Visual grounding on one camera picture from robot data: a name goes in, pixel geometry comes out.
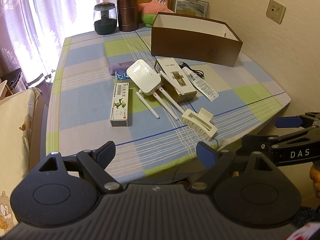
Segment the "person's right hand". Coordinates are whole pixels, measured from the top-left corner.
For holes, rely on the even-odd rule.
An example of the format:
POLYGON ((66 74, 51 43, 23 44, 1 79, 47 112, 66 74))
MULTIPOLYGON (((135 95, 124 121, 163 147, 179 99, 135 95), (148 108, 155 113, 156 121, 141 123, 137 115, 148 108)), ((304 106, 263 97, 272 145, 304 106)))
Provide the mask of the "person's right hand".
POLYGON ((310 179, 312 180, 313 189, 316 197, 320 198, 320 172, 315 168, 314 165, 310 168, 310 179))

